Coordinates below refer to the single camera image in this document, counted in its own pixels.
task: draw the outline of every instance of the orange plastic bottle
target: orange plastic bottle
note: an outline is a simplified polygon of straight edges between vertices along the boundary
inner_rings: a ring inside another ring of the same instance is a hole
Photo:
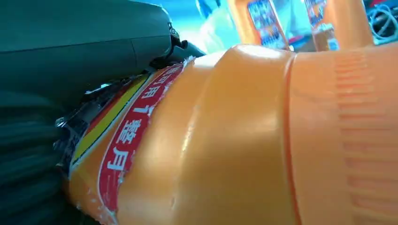
[[[317,51],[373,45],[361,0],[305,0]]]
[[[80,141],[70,198],[105,225],[396,225],[397,54],[238,45],[142,76]]]

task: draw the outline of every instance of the red label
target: red label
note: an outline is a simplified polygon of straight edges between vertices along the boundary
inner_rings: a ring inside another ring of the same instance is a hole
[[[119,124],[99,172],[100,198],[110,211],[117,210],[119,186],[131,168],[132,158],[148,127],[152,110],[182,69],[183,65],[177,64],[163,71],[141,92]]]

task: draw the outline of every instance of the orange container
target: orange container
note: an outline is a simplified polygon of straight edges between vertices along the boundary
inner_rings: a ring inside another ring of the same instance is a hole
[[[228,0],[243,44],[289,50],[272,0]]]
[[[397,54],[238,45],[143,76],[80,141],[70,198],[105,225],[398,224]]]
[[[317,51],[373,45],[361,0],[305,0]]]

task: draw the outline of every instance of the blurry background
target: blurry background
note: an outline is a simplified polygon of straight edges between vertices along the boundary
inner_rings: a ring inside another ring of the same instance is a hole
[[[230,48],[240,42],[235,25],[229,13],[227,0],[136,0],[151,3],[165,8],[173,22],[173,27],[179,32],[180,38],[188,40],[206,53],[213,53]],[[386,24],[387,17],[380,13],[372,13],[375,4],[384,3],[391,9],[398,7],[398,0],[363,0],[367,6],[369,21],[377,31]],[[273,0],[281,26],[290,41],[304,43],[311,36],[304,0]],[[389,23],[392,32],[397,29]],[[398,33],[391,38],[375,38],[376,44],[396,40]]]

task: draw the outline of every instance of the yellow stripe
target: yellow stripe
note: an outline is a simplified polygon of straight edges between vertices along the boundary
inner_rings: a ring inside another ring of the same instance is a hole
[[[73,155],[72,162],[75,163],[84,152],[101,136],[101,134],[105,131],[105,129],[109,126],[109,124],[116,118],[119,112],[124,108],[126,103],[130,100],[130,98],[137,92],[137,90],[145,83],[148,75],[141,76],[138,78],[130,89],[126,91],[117,101],[117,103],[108,111],[108,113],[101,119],[101,121],[90,131],[90,133],[86,134],[80,141],[77,149]]]

